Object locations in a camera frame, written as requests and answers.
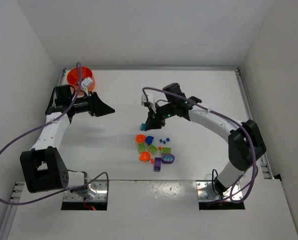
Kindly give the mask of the lime green lego brick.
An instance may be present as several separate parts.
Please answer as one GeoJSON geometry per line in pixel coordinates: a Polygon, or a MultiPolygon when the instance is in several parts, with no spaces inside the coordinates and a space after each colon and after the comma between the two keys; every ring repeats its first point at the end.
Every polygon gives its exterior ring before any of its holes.
{"type": "Polygon", "coordinates": [[[148,149],[149,152],[151,152],[154,155],[159,151],[159,149],[156,146],[154,146],[153,144],[150,144],[147,147],[147,149],[148,149]]]}
{"type": "Polygon", "coordinates": [[[138,151],[140,152],[140,153],[143,153],[143,152],[145,152],[146,151],[146,146],[145,146],[145,144],[142,142],[142,143],[138,143],[137,144],[137,147],[138,147],[138,151]]]}
{"type": "Polygon", "coordinates": [[[160,150],[161,154],[171,154],[172,153],[172,150],[170,147],[162,147],[161,150],[160,150]]]}

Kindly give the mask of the teal 2x4 lego brick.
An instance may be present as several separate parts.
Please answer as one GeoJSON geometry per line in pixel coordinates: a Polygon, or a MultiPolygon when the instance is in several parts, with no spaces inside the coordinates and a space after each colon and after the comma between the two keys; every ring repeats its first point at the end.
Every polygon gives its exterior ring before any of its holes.
{"type": "Polygon", "coordinates": [[[145,123],[142,123],[142,124],[140,125],[139,129],[140,129],[141,131],[145,132],[145,131],[146,131],[146,124],[145,124],[145,123]]]}

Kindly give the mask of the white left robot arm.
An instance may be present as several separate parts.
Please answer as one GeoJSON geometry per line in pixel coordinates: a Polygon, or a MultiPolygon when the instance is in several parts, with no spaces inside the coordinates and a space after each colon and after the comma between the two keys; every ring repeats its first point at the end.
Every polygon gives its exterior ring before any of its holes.
{"type": "Polygon", "coordinates": [[[85,171],[68,170],[59,153],[64,133],[74,115],[89,113],[92,117],[113,114],[115,110],[105,104],[96,92],[74,98],[71,85],[56,86],[45,111],[46,126],[29,151],[20,155],[20,164],[30,193],[69,189],[90,198],[96,189],[91,188],[85,171]]]}

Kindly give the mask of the purple rounded flower lego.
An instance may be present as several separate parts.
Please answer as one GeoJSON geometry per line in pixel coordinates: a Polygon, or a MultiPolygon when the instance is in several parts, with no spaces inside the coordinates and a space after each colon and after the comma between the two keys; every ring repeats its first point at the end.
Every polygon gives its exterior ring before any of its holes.
{"type": "Polygon", "coordinates": [[[172,164],[175,161],[175,156],[171,153],[166,153],[161,156],[161,161],[164,164],[172,164]]]}

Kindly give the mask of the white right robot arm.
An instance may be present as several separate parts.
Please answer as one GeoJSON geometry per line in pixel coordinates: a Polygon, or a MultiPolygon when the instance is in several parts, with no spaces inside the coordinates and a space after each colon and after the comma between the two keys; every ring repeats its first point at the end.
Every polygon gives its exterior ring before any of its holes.
{"type": "Polygon", "coordinates": [[[223,197],[248,171],[252,170],[251,179],[246,184],[243,199],[246,199],[254,186],[258,175],[257,160],[267,151],[260,129],[254,120],[239,122],[222,113],[202,106],[202,100],[186,97],[178,83],[171,83],[160,90],[166,97],[164,105],[159,105],[148,93],[151,87],[142,89],[141,104],[148,108],[143,131],[158,130],[165,126],[166,120],[177,116],[189,122],[199,124],[221,137],[228,146],[228,163],[211,181],[212,191],[223,197]]]}

